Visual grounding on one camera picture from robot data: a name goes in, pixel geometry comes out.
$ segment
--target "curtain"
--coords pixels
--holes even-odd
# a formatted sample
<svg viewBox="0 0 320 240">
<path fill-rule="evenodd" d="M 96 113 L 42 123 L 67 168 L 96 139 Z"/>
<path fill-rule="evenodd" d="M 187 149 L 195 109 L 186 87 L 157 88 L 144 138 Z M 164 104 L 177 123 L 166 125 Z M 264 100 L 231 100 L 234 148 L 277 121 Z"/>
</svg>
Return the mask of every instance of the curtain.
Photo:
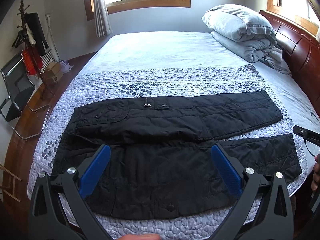
<svg viewBox="0 0 320 240">
<path fill-rule="evenodd" d="M 317 39 L 317 41 L 320 42 L 320 26 L 319 26 L 319 29 L 318 29 L 318 33 L 317 33 L 316 39 Z"/>
<path fill-rule="evenodd" d="M 93 0 L 93 5 L 97 37 L 105 37 L 112 33 L 107 5 L 104 0 Z"/>
</svg>

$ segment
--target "cardboard box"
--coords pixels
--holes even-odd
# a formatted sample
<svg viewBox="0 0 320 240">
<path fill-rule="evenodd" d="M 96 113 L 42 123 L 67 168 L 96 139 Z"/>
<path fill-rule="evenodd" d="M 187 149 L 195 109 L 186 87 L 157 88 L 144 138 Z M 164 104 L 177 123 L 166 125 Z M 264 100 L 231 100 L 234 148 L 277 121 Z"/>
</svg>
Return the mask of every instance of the cardboard box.
<svg viewBox="0 0 320 240">
<path fill-rule="evenodd" d="M 44 70 L 43 76 L 45 79 L 52 78 L 56 76 L 60 70 L 61 70 L 60 63 L 51 62 Z"/>
<path fill-rule="evenodd" d="M 58 71 L 58 73 L 56 73 L 54 76 L 50 77 L 50 78 L 46 78 L 46 81 L 48 82 L 48 84 L 53 84 L 58 82 L 63 76 L 62 71 Z"/>
</svg>

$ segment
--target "button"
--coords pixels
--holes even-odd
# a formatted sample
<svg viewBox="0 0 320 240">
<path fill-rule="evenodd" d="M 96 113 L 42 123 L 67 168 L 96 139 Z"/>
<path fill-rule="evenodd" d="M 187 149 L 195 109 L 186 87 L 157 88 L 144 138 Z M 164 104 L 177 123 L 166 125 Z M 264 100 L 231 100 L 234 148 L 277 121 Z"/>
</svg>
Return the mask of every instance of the button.
<svg viewBox="0 0 320 240">
<path fill-rule="evenodd" d="M 167 205 L 167 210 L 173 212 L 175 210 L 174 205 Z"/>
</svg>

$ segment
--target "wooden stool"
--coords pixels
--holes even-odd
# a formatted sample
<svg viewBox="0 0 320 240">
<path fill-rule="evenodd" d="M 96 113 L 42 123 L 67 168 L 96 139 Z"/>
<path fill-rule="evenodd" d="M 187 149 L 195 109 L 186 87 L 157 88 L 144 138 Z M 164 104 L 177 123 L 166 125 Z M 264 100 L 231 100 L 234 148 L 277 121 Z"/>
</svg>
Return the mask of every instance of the wooden stool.
<svg viewBox="0 0 320 240">
<path fill-rule="evenodd" d="M 15 191 L 15 187 L 16 187 L 16 179 L 20 180 L 20 178 L 18 178 L 16 175 L 14 175 L 12 172 L 10 172 L 9 170 L 7 170 L 3 165 L 0 164 L 0 170 L 9 173 L 12 177 L 13 177 L 13 184 L 12 184 L 12 195 L 7 191 L 8 189 L 10 189 L 10 184 L 11 184 L 11 176 L 9 177 L 9 183 L 8 186 L 0 186 L 0 189 L 2 189 L 2 191 L 6 194 L 8 194 L 10 197 L 12 197 L 13 199 L 15 199 L 16 201 L 20 202 L 20 200 L 18 198 L 16 198 L 14 196 L 14 191 Z"/>
</svg>

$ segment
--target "wooden floor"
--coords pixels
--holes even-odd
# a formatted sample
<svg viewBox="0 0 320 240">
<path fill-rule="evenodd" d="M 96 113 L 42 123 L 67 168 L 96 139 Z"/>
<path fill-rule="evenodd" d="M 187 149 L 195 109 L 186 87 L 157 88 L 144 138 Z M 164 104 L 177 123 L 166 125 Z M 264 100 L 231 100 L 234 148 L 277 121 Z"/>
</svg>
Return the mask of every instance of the wooden floor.
<svg viewBox="0 0 320 240">
<path fill-rule="evenodd" d="M 52 97 L 50 93 L 44 94 L 44 100 L 40 99 L 41 90 L 43 86 L 40 86 L 39 90 L 34 94 L 30 100 L 31 107 L 39 107 L 45 104 L 50 104 L 51 110 L 56 105 L 57 101 L 67 89 L 70 82 L 76 77 L 84 65 L 91 59 L 95 53 L 90 53 L 69 60 L 70 65 L 73 65 L 71 71 L 63 75 L 58 84 L 54 87 L 55 96 Z M 28 109 L 25 109 L 20 117 L 16 129 L 23 136 L 31 135 L 38 132 L 41 129 L 41 124 L 44 120 L 45 111 L 38 114 L 31 113 Z M 22 182 L 16 182 L 16 196 L 21 202 L 17 202 L 10 198 L 7 194 L 3 193 L 4 206 L 11 217 L 17 223 L 18 228 L 22 232 L 28 231 L 28 212 L 30 200 L 27 197 L 27 184 L 30 167 L 33 161 L 33 153 L 36 148 L 38 138 L 24 141 L 20 139 L 16 134 L 13 134 L 7 155 L 5 158 L 4 166 L 22 179 Z M 3 185 L 7 185 L 9 176 L 4 174 Z"/>
<path fill-rule="evenodd" d="M 31 106 L 41 106 L 43 104 L 50 104 L 51 109 L 56 105 L 57 101 L 66 90 L 70 82 L 80 72 L 84 65 L 94 53 L 87 54 L 78 58 L 69 60 L 70 65 L 74 65 L 69 73 L 64 74 L 55 88 L 55 96 L 52 98 L 48 93 L 45 94 L 44 100 L 40 100 L 40 92 L 36 93 L 31 100 Z M 37 118 L 34 114 L 30 114 L 30 111 L 23 113 L 17 124 L 17 129 L 24 135 L 32 134 L 40 129 L 40 125 L 44 115 Z M 13 135 L 8 147 L 8 152 L 5 159 L 5 166 L 15 175 L 22 179 L 22 182 L 17 181 L 16 191 L 17 197 L 21 200 L 21 203 L 13 200 L 6 194 L 4 194 L 4 206 L 8 213 L 17 223 L 18 228 L 22 232 L 28 231 L 28 211 L 29 211 L 29 199 L 27 197 L 27 183 L 29 170 L 33 160 L 33 153 L 36 148 L 38 138 L 31 139 L 29 141 L 21 140 L 17 135 Z M 311 199 L 311 181 L 312 174 L 307 178 L 306 182 L 295 194 L 297 197 L 297 209 L 295 215 L 295 233 L 297 233 L 310 218 L 310 212 L 308 211 L 308 203 Z M 8 176 L 4 175 L 3 184 L 8 182 Z"/>
</svg>

